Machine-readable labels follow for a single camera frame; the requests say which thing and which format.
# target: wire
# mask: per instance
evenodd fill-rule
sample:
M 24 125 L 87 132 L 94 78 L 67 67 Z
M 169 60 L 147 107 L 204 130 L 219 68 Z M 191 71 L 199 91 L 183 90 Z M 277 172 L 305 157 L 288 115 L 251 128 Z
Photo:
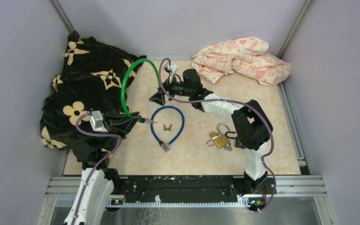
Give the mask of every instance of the wire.
M 181 77 L 178 74 L 175 74 L 176 77 L 178 77 L 179 81 L 181 81 Z
M 216 98 L 216 99 L 203 99 L 203 100 L 193 100 L 193 101 L 183 101 L 183 100 L 178 100 L 175 99 L 174 97 L 170 96 L 169 93 L 165 90 L 164 85 L 162 84 L 162 80 L 161 80 L 161 71 L 162 71 L 162 66 L 164 64 L 164 62 L 168 60 L 169 63 L 171 62 L 170 59 L 165 58 L 162 60 L 161 64 L 159 65 L 159 70 L 158 70 L 158 81 L 159 81 L 159 86 L 161 87 L 162 91 L 173 101 L 176 102 L 180 102 L 180 103 L 201 103 L 201 102 L 213 102 L 213 101 L 227 101 L 227 102 L 231 102 L 231 103 L 236 103 L 236 104 L 240 104 L 240 105 L 244 105 L 245 107 L 247 107 L 248 109 L 250 109 L 251 111 L 253 111 L 259 118 L 260 120 L 263 122 L 263 124 L 265 125 L 265 127 L 267 128 L 267 131 L 270 135 L 270 140 L 271 140 L 271 148 L 269 150 L 268 153 L 262 155 L 262 163 L 263 166 L 271 173 L 272 177 L 273 177 L 273 183 L 274 183 L 274 188 L 272 190 L 272 194 L 270 199 L 268 200 L 267 204 L 260 210 L 260 211 L 255 211 L 255 212 L 262 212 L 263 210 L 265 210 L 271 203 L 272 198 L 275 194 L 275 189 L 277 187 L 277 181 L 275 179 L 275 174 L 274 172 L 266 165 L 264 158 L 266 158 L 267 156 L 271 155 L 271 153 L 274 150 L 274 137 L 272 136 L 272 132 L 271 129 L 267 123 L 267 121 L 264 119 L 264 117 L 252 106 L 248 105 L 247 103 L 244 102 L 240 102 L 240 101 L 235 101 L 235 100 L 230 100 L 230 99 L 226 99 L 226 98 Z
M 97 169 L 97 167 L 102 163 L 104 162 L 111 154 L 113 154 L 120 146 L 120 144 L 122 143 L 122 137 L 119 136 L 119 135 L 115 135 L 115 134 L 95 134 L 95 133 L 90 133 L 90 132 L 86 132 L 84 130 L 82 130 L 80 127 L 79 127 L 79 122 L 81 122 L 81 120 L 83 118 L 85 118 L 86 116 L 88 116 L 89 114 L 88 113 L 85 113 L 84 115 L 80 116 L 77 120 L 76 120 L 76 123 L 75 123 L 75 127 L 76 129 L 81 133 L 81 134 L 84 134 L 84 135 L 87 135 L 87 136 L 93 136 L 93 137 L 115 137 L 118 139 L 117 141 L 117 144 L 115 146 L 115 148 L 110 151 L 107 155 L 105 155 L 103 158 L 101 158 L 100 161 L 98 161 L 96 163 L 96 165 L 92 168 L 92 171 L 89 173 L 88 177 L 86 178 L 86 181 L 85 181 L 85 184 L 82 188 L 82 191 L 81 191 L 81 194 L 79 195 L 79 200 L 78 200 L 78 204 L 76 204 L 76 207 L 75 207 L 75 211 L 74 211 L 74 218 L 72 219 L 71 221 L 71 225 L 74 225 L 75 224 L 75 219 L 78 217 L 78 212 L 79 212 L 79 207 L 81 206 L 81 202 L 82 202 L 82 198 L 83 198 L 83 194 L 85 193 L 85 190 L 86 190 L 86 187 L 87 185 L 89 184 L 89 180 L 90 178 L 92 177 L 92 174 L 95 172 L 95 170 Z
M 127 69 L 125 76 L 123 77 L 123 81 L 122 81 L 122 87 L 120 89 L 120 102 L 122 103 L 122 109 L 123 112 L 130 118 L 132 118 L 133 116 L 129 113 L 128 108 L 126 107 L 126 86 L 128 84 L 128 79 L 130 77 L 130 73 L 133 71 L 133 69 L 139 65 L 140 63 L 143 62 L 147 62 L 149 64 L 152 65 L 152 67 L 154 68 L 154 71 L 157 75 L 158 78 L 158 71 L 157 71 L 157 67 L 155 66 L 155 64 L 149 60 L 149 59 L 139 59 L 136 62 L 134 62 L 131 66 L 129 66 L 129 69 Z
M 184 115 L 183 113 L 180 111 L 180 109 L 178 109 L 177 107 L 174 107 L 174 106 L 171 106 L 171 105 L 166 105 L 166 106 L 162 106 L 160 107 L 159 109 L 157 109 L 151 116 L 151 120 L 154 120 L 154 117 L 156 116 L 156 114 L 163 110 L 163 109 L 174 109 L 176 111 L 178 111 L 180 113 L 180 116 L 181 116 L 181 127 L 180 127 L 180 130 L 177 132 L 176 136 L 171 140 L 169 141 L 168 144 L 172 144 L 181 134 L 181 132 L 183 131 L 183 128 L 184 128 Z M 158 138 L 157 134 L 155 134 L 155 131 L 154 131 L 154 126 L 151 124 L 150 125 L 151 127 L 151 132 L 152 132 L 152 135 L 154 135 L 155 139 L 157 140 L 158 143 L 161 143 L 161 140 Z

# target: brass padlock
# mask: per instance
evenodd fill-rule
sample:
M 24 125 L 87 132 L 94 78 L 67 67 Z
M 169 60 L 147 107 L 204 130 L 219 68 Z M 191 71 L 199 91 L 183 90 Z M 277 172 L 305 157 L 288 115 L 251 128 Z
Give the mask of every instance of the brass padlock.
M 214 144 L 217 146 L 218 149 L 228 145 L 230 143 L 230 140 L 225 135 L 220 135 L 216 132 L 212 132 L 209 134 L 210 138 L 214 142 Z

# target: gray wall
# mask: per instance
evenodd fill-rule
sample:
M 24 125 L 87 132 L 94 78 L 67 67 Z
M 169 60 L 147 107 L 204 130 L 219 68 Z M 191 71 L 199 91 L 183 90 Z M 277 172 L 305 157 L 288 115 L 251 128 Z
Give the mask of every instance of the gray wall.
M 360 1 L 317 1 L 285 60 L 313 170 L 340 224 L 360 224 Z
M 200 49 L 257 36 L 277 54 L 304 0 L 60 0 L 81 36 L 150 59 L 190 59 Z
M 40 142 L 39 120 L 67 34 L 47 0 L 0 1 L 0 225 L 35 224 L 63 164 Z

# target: beige flower pattern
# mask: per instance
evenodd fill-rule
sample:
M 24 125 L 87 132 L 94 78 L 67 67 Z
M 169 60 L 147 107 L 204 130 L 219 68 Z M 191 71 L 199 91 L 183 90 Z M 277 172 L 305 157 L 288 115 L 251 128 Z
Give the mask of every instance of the beige flower pattern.
M 47 146 L 51 149 L 53 149 L 55 147 L 61 149 L 62 147 L 66 146 L 66 144 L 64 144 L 62 142 L 52 140 L 50 138 L 50 135 L 49 135 L 49 132 L 47 131 L 46 126 L 44 126 L 44 128 L 42 129 L 41 136 L 42 136 L 42 143 L 44 144 L 44 146 Z
M 93 76 L 100 76 L 101 80 L 104 83 L 104 86 L 105 86 L 106 90 L 108 90 L 110 87 L 118 87 L 118 88 L 122 87 L 122 84 L 120 83 L 120 79 L 113 72 L 113 69 L 111 69 L 109 71 L 95 72 L 95 73 L 92 73 L 92 75 Z
M 81 41 L 79 39 L 77 42 L 70 41 L 68 43 L 69 49 L 64 55 L 64 57 L 68 57 L 68 61 L 67 61 L 68 65 L 71 65 L 72 62 L 74 61 L 74 54 L 86 54 L 86 53 L 89 53 L 89 51 L 76 48 L 76 44 L 81 45 L 81 44 L 83 44 L 83 41 Z
M 72 104 L 72 106 L 66 105 L 63 108 L 63 113 L 66 116 L 69 116 L 69 122 L 75 126 L 78 118 L 86 113 L 86 111 L 84 109 L 85 109 L 85 106 L 83 105 L 83 103 L 80 101 L 76 101 Z M 86 116 L 82 120 L 89 121 L 90 116 Z
M 57 75 L 53 78 L 53 81 L 52 81 L 52 87 L 54 88 L 54 90 L 56 92 L 58 92 L 58 89 L 57 89 L 57 85 L 63 83 L 63 81 L 60 79 L 61 75 Z
M 123 61 L 125 62 L 125 64 L 127 65 L 127 68 L 129 69 L 129 67 L 132 65 L 132 63 L 130 63 L 129 60 L 126 60 L 126 59 L 123 59 Z M 130 72 L 130 76 L 136 77 L 136 72 L 134 70 L 132 70 L 132 72 Z

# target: black fabric with flower pattern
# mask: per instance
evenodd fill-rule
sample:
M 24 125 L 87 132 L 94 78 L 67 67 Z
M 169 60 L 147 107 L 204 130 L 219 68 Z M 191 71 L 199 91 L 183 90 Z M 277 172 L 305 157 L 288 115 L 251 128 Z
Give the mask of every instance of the black fabric with flower pattern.
M 95 138 L 80 134 L 76 120 L 88 110 L 116 115 L 123 112 L 120 103 L 120 88 L 123 77 L 138 59 L 114 46 L 96 41 L 94 37 L 80 39 L 73 31 L 68 36 L 63 70 L 53 78 L 52 95 L 47 97 L 42 108 L 40 121 L 42 142 L 46 147 L 73 149 L 79 142 L 85 142 L 93 150 L 113 149 L 116 140 Z M 127 85 L 135 78 L 141 64 L 133 69 Z M 92 132 L 90 117 L 80 123 L 81 129 Z M 129 132 L 134 126 L 127 127 Z

